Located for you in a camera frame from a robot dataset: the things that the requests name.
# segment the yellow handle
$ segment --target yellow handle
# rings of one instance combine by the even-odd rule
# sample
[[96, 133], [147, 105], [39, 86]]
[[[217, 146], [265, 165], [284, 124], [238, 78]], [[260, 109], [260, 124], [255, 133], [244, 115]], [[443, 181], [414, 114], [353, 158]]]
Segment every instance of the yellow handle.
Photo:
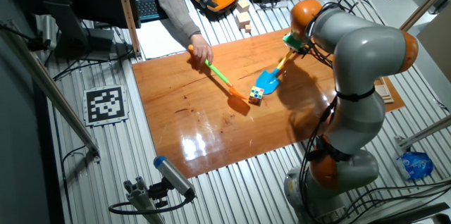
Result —
[[287, 60], [290, 58], [291, 54], [293, 54], [293, 50], [290, 50], [285, 57], [282, 58], [282, 61], [277, 65], [277, 69], [282, 69], [283, 65], [287, 62]]

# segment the green handle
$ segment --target green handle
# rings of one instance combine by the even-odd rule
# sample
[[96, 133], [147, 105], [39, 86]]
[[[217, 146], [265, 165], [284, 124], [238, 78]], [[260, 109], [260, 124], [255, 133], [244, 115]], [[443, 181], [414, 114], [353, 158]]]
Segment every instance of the green handle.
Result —
[[210, 67], [210, 69], [212, 71], [214, 71], [215, 74], [217, 74], [217, 76], [220, 77], [221, 80], [223, 80], [226, 84], [228, 83], [228, 79], [224, 76], [224, 74], [222, 74], [218, 68], [216, 68], [216, 66], [210, 65], [210, 62], [208, 59], [205, 60], [205, 64]]

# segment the wooden tabletop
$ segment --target wooden tabletop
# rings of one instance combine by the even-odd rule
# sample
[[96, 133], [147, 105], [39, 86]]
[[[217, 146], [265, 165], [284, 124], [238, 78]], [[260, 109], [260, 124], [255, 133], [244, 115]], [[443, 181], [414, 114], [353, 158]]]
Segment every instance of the wooden tabletop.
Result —
[[[214, 64], [247, 96], [261, 72], [288, 52], [288, 32], [213, 46]], [[206, 66], [199, 72], [192, 65], [189, 53], [133, 65], [156, 152], [189, 178], [308, 138], [333, 99], [332, 70], [311, 56], [290, 60], [260, 106], [231, 96]], [[387, 111], [404, 106], [387, 84], [395, 100]]]

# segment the metal grating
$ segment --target metal grating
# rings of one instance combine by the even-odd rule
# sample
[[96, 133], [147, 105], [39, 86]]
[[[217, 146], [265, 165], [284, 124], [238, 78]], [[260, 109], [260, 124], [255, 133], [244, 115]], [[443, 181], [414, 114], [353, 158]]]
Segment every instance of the metal grating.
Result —
[[[289, 27], [290, 9], [300, 0], [290, 0], [287, 8], [269, 11], [255, 11], [251, 5], [249, 12], [252, 31], [249, 34], [236, 28], [236, 12], [210, 22], [196, 12], [189, 0], [185, 1], [196, 24], [201, 27], [210, 44], [215, 45]], [[382, 23], [378, 14], [365, 4], [358, 5], [356, 14]], [[123, 37], [131, 43], [125, 31]], [[116, 40], [122, 42], [117, 34]], [[57, 82], [81, 119], [82, 94], [92, 87], [125, 85], [130, 108], [128, 120], [89, 128], [99, 143], [102, 158], [100, 163], [85, 160], [85, 149], [67, 159], [64, 169], [68, 181], [68, 198], [64, 192], [61, 166], [57, 161], [67, 223], [146, 223], [141, 216], [118, 216], [108, 212], [108, 205], [126, 201], [123, 181], [133, 180], [140, 175], [149, 185], [161, 179], [159, 172], [152, 165], [156, 153], [131, 68], [134, 62], [135, 60], [130, 59], [88, 66], [73, 71]], [[69, 61], [52, 61], [49, 64], [49, 72], [54, 76], [68, 65]], [[410, 183], [402, 180], [394, 166], [393, 160], [397, 153], [393, 137], [398, 134], [413, 135], [447, 115], [435, 104], [431, 88], [422, 80], [421, 73], [415, 67], [390, 79], [404, 99], [406, 107], [387, 113], [383, 129], [365, 146], [379, 161], [379, 178], [370, 185], [343, 194], [346, 204], [368, 189]], [[60, 160], [70, 150], [81, 147], [82, 142], [50, 102], [49, 113], [56, 146], [55, 155], [56, 159]], [[450, 136], [450, 130], [445, 129], [414, 144], [415, 151], [425, 151], [435, 164], [433, 174], [416, 181], [417, 184], [438, 182], [450, 176], [448, 167], [451, 166], [451, 158], [446, 154], [451, 151], [451, 145], [446, 140]], [[283, 179], [289, 169], [299, 165], [302, 154], [302, 145], [292, 144], [191, 178], [190, 182], [197, 191], [197, 199], [182, 209], [164, 213], [163, 217], [167, 223], [298, 223], [295, 212], [285, 200]], [[372, 199], [407, 193], [410, 192], [381, 192], [373, 194]], [[170, 205], [179, 204], [182, 200], [177, 192], [171, 192], [168, 196]], [[358, 213], [365, 207], [368, 206], [360, 207]]]

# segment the blue plastic bag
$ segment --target blue plastic bag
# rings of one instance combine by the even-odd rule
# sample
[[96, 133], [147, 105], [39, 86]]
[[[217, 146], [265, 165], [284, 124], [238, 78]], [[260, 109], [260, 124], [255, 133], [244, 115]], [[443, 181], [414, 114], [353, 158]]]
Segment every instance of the blue plastic bag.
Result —
[[420, 152], [407, 152], [401, 155], [396, 159], [396, 166], [407, 180], [424, 178], [434, 170], [428, 154]]

